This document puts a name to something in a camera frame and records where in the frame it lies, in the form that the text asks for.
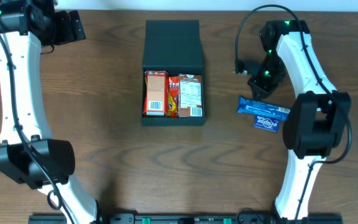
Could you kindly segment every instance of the wood grain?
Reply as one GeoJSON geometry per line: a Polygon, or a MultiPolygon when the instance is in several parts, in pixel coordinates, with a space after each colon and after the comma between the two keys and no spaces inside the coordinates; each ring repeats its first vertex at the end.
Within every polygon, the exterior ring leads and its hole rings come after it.
{"type": "MultiPolygon", "coordinates": [[[[288,155],[280,133],[255,129],[252,116],[236,114],[238,96],[252,96],[248,78],[233,74],[234,38],[245,12],[80,15],[87,39],[42,56],[42,91],[54,138],[72,143],[75,172],[102,207],[140,213],[268,210],[281,189],[288,155]],[[200,20],[206,64],[203,127],[140,125],[147,19],[200,20]]],[[[307,20],[331,82],[352,97],[352,150],[344,162],[321,169],[310,211],[341,212],[345,223],[358,223],[358,13],[300,12],[298,17],[307,20]]],[[[284,12],[250,17],[240,58],[262,60],[259,29],[269,19],[288,18],[284,12]]],[[[267,99],[283,106],[294,100],[288,77],[267,99]]],[[[0,130],[1,110],[0,97],[0,130]]],[[[45,196],[0,173],[0,223],[26,223],[37,212],[53,212],[45,196]]]]}

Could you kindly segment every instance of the white wall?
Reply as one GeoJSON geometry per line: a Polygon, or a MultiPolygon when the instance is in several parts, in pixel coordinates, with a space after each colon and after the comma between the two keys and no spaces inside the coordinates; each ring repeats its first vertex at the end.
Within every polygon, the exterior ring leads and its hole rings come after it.
{"type": "Polygon", "coordinates": [[[358,11],[358,0],[58,0],[56,9],[241,11],[263,4],[294,11],[358,11]]]}

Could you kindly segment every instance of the black metal base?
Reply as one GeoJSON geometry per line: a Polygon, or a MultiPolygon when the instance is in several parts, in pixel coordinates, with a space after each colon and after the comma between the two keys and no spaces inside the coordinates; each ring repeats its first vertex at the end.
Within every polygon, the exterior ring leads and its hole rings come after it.
{"type": "MultiPolygon", "coordinates": [[[[31,215],[29,224],[65,224],[63,215],[31,215]]],[[[277,220],[275,215],[260,211],[246,211],[238,215],[233,214],[204,214],[204,215],[134,215],[131,213],[120,213],[108,216],[103,224],[342,224],[340,215],[311,214],[308,218],[298,220],[277,220]]]]}

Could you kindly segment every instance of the red snack box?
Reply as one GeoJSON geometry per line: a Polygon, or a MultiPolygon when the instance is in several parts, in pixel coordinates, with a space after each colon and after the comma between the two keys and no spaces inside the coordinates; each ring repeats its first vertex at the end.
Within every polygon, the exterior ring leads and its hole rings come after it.
{"type": "Polygon", "coordinates": [[[143,114],[166,116],[168,114],[168,73],[166,71],[146,71],[146,97],[143,114]]]}

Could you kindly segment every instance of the black cable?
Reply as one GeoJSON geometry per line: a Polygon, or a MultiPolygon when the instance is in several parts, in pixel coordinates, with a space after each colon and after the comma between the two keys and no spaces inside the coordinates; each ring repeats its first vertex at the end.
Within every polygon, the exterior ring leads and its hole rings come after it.
{"type": "Polygon", "coordinates": [[[51,46],[52,50],[49,51],[49,52],[43,52],[43,53],[41,53],[41,55],[53,53],[53,52],[55,51],[55,45],[54,45],[54,44],[51,44],[50,46],[51,46]]]}
{"type": "MultiPolygon", "coordinates": [[[[236,221],[237,221],[238,224],[244,224],[244,222],[242,222],[242,221],[239,220],[240,214],[241,214],[242,212],[244,212],[244,211],[255,212],[255,210],[252,209],[252,208],[242,208],[242,209],[240,209],[239,212],[237,212],[237,214],[236,214],[236,221]]],[[[256,215],[256,217],[259,219],[259,221],[261,221],[262,223],[265,223],[265,220],[261,219],[261,217],[259,216],[259,214],[256,214],[256,213],[255,213],[254,215],[256,215]]]]}
{"type": "Polygon", "coordinates": [[[14,121],[14,128],[17,130],[17,135],[19,135],[19,138],[23,144],[24,150],[30,156],[30,158],[34,161],[34,163],[38,166],[38,168],[44,173],[45,177],[47,178],[47,180],[50,182],[50,184],[53,187],[53,191],[51,190],[47,195],[47,201],[48,201],[49,206],[54,210],[59,210],[61,207],[63,207],[63,209],[67,213],[71,223],[74,224],[73,218],[71,217],[71,214],[68,211],[68,209],[63,201],[63,198],[62,198],[62,195],[60,194],[59,188],[56,186],[56,183],[53,182],[52,178],[50,177],[50,175],[48,173],[48,170],[41,164],[38,157],[30,149],[30,147],[23,135],[23,132],[21,130],[22,126],[20,125],[19,118],[17,116],[16,91],[15,91],[15,80],[14,80],[14,65],[13,65],[12,58],[11,58],[12,54],[6,47],[5,41],[2,39],[1,35],[0,35],[0,43],[2,45],[2,49],[4,50],[4,53],[5,53],[5,56],[7,59],[7,66],[9,69],[9,81],[11,84],[11,104],[12,104],[12,115],[13,115],[13,121],[14,121]],[[50,196],[52,193],[54,195],[56,195],[56,197],[58,199],[57,206],[54,205],[52,203],[52,200],[50,199],[50,196]]]}
{"type": "Polygon", "coordinates": [[[238,61],[238,43],[239,43],[239,36],[240,36],[240,32],[242,29],[242,26],[244,25],[245,21],[247,20],[247,18],[254,13],[255,11],[259,10],[259,9],[263,9],[266,7],[277,7],[280,9],[284,9],[286,10],[288,13],[291,14],[291,16],[294,18],[294,20],[296,21],[296,23],[298,24],[298,28],[300,31],[300,36],[301,36],[301,42],[302,42],[302,48],[303,51],[306,55],[306,58],[308,59],[308,62],[310,64],[310,67],[314,73],[314,76],[317,79],[318,84],[321,86],[321,88],[326,92],[326,94],[329,96],[329,99],[332,101],[332,103],[337,107],[337,109],[339,110],[339,112],[341,113],[341,115],[343,116],[346,126],[347,126],[347,143],[346,143],[346,148],[343,151],[342,155],[339,156],[337,159],[334,159],[332,161],[313,161],[311,164],[309,164],[309,172],[308,172],[308,176],[306,178],[305,181],[305,185],[303,186],[303,190],[302,190],[302,195],[301,198],[299,199],[299,204],[298,204],[298,208],[296,209],[296,215],[295,215],[295,220],[298,219],[298,215],[299,215],[299,211],[301,208],[301,204],[303,201],[303,198],[305,197],[305,193],[306,193],[306,188],[308,186],[309,180],[310,180],[310,175],[311,175],[311,171],[313,171],[313,167],[316,164],[336,164],[338,162],[341,162],[347,155],[347,153],[350,151],[350,148],[352,146],[352,126],[351,126],[351,122],[349,120],[349,117],[347,116],[345,110],[343,109],[343,107],[339,104],[339,102],[337,101],[337,99],[335,98],[335,96],[325,87],[323,80],[319,77],[316,68],[314,67],[310,55],[307,51],[307,46],[305,44],[305,39],[303,37],[303,29],[302,29],[302,25],[301,22],[299,21],[298,17],[295,15],[295,13],[293,11],[291,11],[290,9],[284,7],[284,6],[280,6],[280,5],[276,5],[276,4],[268,4],[268,5],[264,5],[264,6],[260,6],[257,7],[255,9],[253,9],[252,11],[250,11],[248,13],[248,15],[245,16],[245,18],[242,20],[241,25],[239,27],[239,30],[237,32],[237,36],[236,36],[236,46],[235,46],[235,54],[236,54],[236,61],[238,61]]]}

